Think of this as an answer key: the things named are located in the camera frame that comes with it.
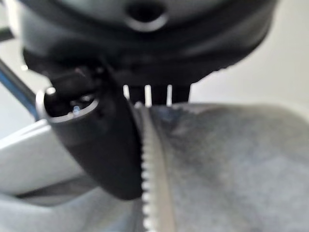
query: white zipper teeth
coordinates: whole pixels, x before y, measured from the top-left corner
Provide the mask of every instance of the white zipper teeth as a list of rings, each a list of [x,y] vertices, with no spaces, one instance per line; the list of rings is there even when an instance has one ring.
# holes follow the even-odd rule
[[[143,118],[142,195],[147,232],[176,232],[167,173],[160,139],[149,109],[140,107]]]

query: metal bar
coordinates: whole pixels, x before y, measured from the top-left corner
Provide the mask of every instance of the metal bar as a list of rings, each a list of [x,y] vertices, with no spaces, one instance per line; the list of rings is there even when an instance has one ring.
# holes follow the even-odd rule
[[[0,82],[38,120],[35,108],[35,93],[0,59]]]
[[[0,29],[0,42],[10,40],[13,38],[14,36],[8,27]]]

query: gray fleece fabric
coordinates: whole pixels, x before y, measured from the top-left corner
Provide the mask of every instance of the gray fleece fabric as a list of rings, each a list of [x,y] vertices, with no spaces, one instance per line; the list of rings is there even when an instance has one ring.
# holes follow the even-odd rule
[[[175,232],[309,231],[309,127],[303,119],[269,106],[151,111]]]
[[[174,232],[309,232],[302,118],[216,105],[153,107],[150,117]],[[92,183],[42,121],[0,141],[0,232],[142,232],[141,209]]]

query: white wall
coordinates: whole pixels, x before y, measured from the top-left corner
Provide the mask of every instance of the white wall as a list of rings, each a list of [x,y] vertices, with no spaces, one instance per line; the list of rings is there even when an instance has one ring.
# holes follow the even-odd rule
[[[309,109],[309,1],[282,0],[265,42],[240,63],[194,84],[192,102],[288,102]],[[4,24],[0,11],[0,27]],[[0,57],[34,91],[49,85],[21,71],[18,41],[0,44]],[[31,117],[0,86],[0,138],[32,122]]]
[[[4,9],[0,6],[0,28],[7,25],[6,15],[4,13]]]
[[[264,43],[240,63],[195,84],[191,101],[289,101],[309,107],[308,12],[308,0],[282,0]]]

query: screw hole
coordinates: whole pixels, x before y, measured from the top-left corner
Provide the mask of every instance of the screw hole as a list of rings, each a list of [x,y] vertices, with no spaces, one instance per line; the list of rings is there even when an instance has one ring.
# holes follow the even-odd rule
[[[165,25],[167,15],[164,5],[159,2],[134,2],[126,8],[126,23],[137,31],[154,31]]]

